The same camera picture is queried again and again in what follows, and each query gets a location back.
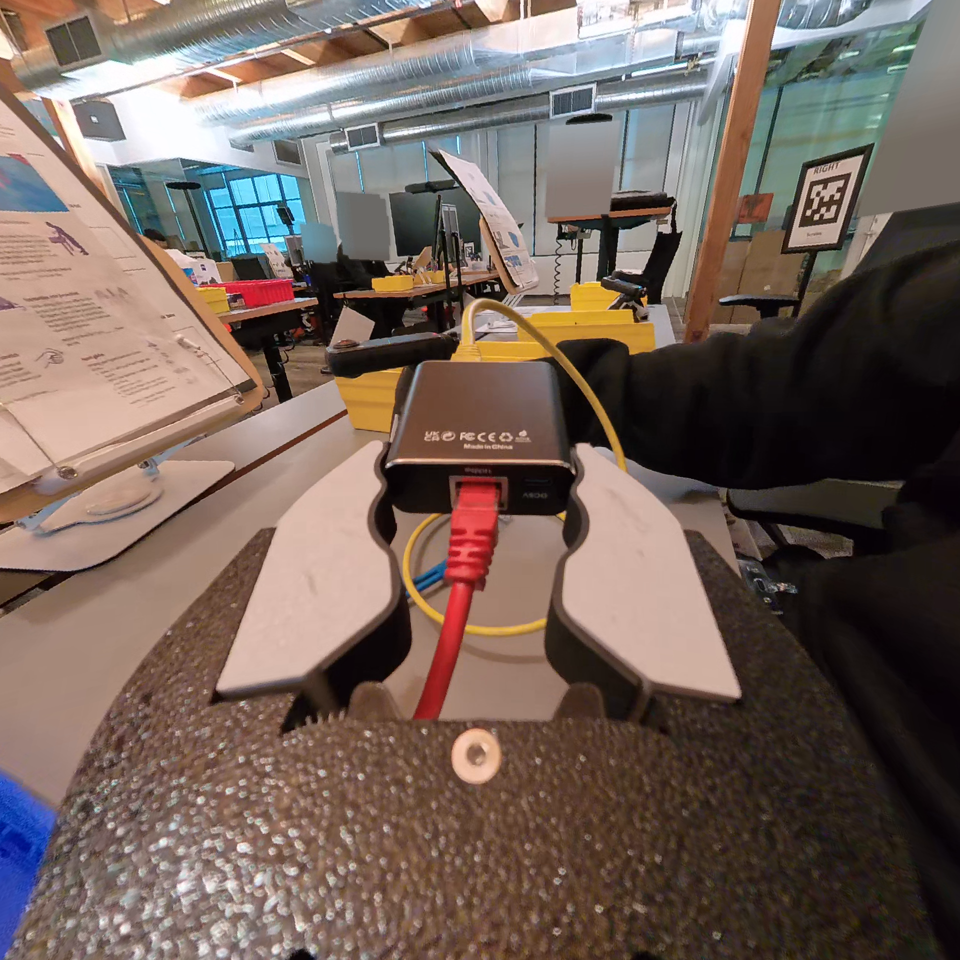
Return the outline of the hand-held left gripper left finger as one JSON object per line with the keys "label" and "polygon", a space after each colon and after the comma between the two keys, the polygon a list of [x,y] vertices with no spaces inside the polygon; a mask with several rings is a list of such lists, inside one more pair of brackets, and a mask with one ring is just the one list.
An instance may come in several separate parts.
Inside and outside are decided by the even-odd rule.
{"label": "hand-held left gripper left finger", "polygon": [[392,550],[386,448],[365,444],[277,523],[216,683],[220,699],[292,693],[316,714],[334,714],[408,657],[411,615]]}

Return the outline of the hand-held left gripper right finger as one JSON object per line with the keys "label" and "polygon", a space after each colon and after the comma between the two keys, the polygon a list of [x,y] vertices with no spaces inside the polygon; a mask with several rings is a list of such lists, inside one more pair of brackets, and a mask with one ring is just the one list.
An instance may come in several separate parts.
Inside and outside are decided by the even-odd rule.
{"label": "hand-held left gripper right finger", "polygon": [[549,665],[570,687],[594,688],[617,721],[641,720],[657,695],[740,701],[681,523],[599,449],[580,443],[574,460],[544,629]]}

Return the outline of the black network adapter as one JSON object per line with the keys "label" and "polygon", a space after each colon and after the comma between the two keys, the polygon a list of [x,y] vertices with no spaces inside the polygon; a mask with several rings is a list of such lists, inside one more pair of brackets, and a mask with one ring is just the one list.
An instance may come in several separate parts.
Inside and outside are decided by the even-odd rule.
{"label": "black network adapter", "polygon": [[555,370],[542,361],[419,364],[397,409],[381,472],[392,505],[450,513],[469,483],[498,488],[498,509],[551,516],[577,467]]}

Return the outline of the blue plastic bin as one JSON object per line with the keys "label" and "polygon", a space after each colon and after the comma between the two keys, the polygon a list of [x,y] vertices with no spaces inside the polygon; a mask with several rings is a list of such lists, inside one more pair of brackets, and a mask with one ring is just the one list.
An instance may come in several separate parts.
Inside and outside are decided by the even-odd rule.
{"label": "blue plastic bin", "polygon": [[1,774],[1,922],[10,938],[37,882],[55,811]]}

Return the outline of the grey desk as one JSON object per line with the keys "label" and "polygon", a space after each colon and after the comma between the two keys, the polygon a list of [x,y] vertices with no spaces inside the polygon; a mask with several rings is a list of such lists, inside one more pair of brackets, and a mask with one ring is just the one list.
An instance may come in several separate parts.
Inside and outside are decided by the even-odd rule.
{"label": "grey desk", "polygon": [[[35,589],[2,607],[2,774],[55,809],[104,714],[143,658],[261,529],[366,443],[347,415],[184,510],[118,558]],[[715,488],[644,469],[634,475],[737,573]],[[562,552],[559,522],[506,521],[471,624],[516,625],[546,613]],[[387,680],[410,716],[436,644],[436,624],[415,608],[413,645]],[[546,719],[567,685],[546,661],[543,632],[465,639],[440,718]]]}
{"label": "grey desk", "polygon": [[241,421],[198,438],[162,462],[160,477],[172,490],[173,506],[164,506],[166,494],[143,510],[105,524],[105,534],[94,535],[94,550],[81,553],[95,561],[73,569],[2,569],[2,608],[34,590],[47,591],[76,573],[102,567],[154,532],[148,522],[164,525],[177,514],[259,469],[294,446],[319,433],[347,414],[333,383],[308,390],[299,397],[251,414]]}

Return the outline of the pale grey panel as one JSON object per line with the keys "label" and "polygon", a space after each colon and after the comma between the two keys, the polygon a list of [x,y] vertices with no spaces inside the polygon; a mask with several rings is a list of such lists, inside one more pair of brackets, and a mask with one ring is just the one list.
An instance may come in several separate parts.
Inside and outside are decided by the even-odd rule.
{"label": "pale grey panel", "polygon": [[342,342],[359,344],[373,338],[376,322],[350,306],[343,306],[330,336],[328,348]]}

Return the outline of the black computer monitor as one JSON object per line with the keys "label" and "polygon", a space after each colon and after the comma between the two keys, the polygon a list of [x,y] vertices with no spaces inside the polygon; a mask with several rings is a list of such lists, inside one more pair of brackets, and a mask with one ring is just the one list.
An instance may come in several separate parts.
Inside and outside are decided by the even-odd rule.
{"label": "black computer monitor", "polygon": [[423,248],[431,247],[435,239],[437,199],[457,210],[461,240],[473,244],[474,252],[482,251],[479,210],[462,188],[444,190],[441,194],[426,192],[410,194],[405,191],[390,193],[389,206],[395,253],[399,258],[415,257]]}

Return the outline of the wooden table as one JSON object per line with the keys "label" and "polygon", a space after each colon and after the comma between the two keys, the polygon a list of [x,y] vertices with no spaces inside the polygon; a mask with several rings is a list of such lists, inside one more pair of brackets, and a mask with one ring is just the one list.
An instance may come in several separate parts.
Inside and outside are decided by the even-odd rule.
{"label": "wooden table", "polygon": [[261,352],[264,344],[274,345],[277,336],[309,326],[318,305],[316,297],[296,297],[230,310],[219,314],[218,319],[243,350]]}

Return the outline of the red plastic bin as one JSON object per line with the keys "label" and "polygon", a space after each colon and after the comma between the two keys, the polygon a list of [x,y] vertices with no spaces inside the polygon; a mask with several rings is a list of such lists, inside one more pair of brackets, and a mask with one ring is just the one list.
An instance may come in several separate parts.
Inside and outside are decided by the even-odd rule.
{"label": "red plastic bin", "polygon": [[224,289],[228,297],[240,297],[246,308],[289,303],[297,296],[289,279],[235,280],[215,286]]}

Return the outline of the black office chair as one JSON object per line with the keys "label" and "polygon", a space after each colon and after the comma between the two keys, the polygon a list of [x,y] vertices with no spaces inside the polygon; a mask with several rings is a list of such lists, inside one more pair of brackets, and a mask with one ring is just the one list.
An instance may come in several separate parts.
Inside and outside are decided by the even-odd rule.
{"label": "black office chair", "polygon": [[824,479],[800,486],[726,489],[731,513],[758,522],[774,542],[785,546],[778,529],[794,527],[851,541],[855,555],[873,555],[885,546],[884,512],[896,503],[902,481]]}

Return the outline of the white cardboard box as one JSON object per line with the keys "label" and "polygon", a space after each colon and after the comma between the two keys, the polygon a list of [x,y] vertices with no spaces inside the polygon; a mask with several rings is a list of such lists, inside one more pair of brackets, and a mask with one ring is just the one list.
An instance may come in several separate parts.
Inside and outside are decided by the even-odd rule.
{"label": "white cardboard box", "polygon": [[206,286],[222,283],[216,261],[207,257],[193,257],[176,248],[165,248],[161,252],[166,254],[194,285]]}

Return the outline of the person's black clothing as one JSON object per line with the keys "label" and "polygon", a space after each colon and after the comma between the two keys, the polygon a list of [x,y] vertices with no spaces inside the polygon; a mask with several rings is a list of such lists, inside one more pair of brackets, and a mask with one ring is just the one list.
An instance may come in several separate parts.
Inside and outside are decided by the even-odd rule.
{"label": "person's black clothing", "polygon": [[884,511],[884,551],[801,568],[787,619],[894,794],[945,955],[959,943],[958,435]]}

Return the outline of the black ceiling speaker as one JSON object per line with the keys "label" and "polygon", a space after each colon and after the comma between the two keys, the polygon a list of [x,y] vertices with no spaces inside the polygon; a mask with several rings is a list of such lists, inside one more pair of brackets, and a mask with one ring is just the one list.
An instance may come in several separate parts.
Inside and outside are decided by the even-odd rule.
{"label": "black ceiling speaker", "polygon": [[82,138],[106,143],[127,139],[116,108],[109,100],[72,102],[70,106]]}

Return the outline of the silver ventilation duct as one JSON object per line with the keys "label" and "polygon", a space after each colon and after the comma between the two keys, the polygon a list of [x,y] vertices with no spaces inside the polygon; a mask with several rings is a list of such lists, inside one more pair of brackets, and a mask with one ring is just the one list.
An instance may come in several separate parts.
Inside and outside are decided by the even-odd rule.
{"label": "silver ventilation duct", "polygon": [[427,1],[183,1],[126,21],[88,9],[44,30],[45,43],[16,54],[19,83],[74,101],[135,90],[219,66],[260,49],[431,11]]}
{"label": "silver ventilation duct", "polygon": [[491,33],[455,34],[353,66],[316,68],[205,94],[188,105],[235,145],[330,135],[339,154],[484,126],[585,114],[669,95],[663,79],[700,77],[719,38],[637,31],[523,49]]}

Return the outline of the wooden support post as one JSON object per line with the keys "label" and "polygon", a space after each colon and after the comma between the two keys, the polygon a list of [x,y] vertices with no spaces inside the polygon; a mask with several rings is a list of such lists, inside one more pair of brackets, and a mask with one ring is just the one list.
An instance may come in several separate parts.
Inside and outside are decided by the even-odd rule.
{"label": "wooden support post", "polygon": [[729,90],[726,123],[710,206],[686,299],[683,341],[697,344],[710,332],[714,301],[729,237],[738,214],[739,189],[755,126],[766,66],[781,3],[750,1],[743,39]]}

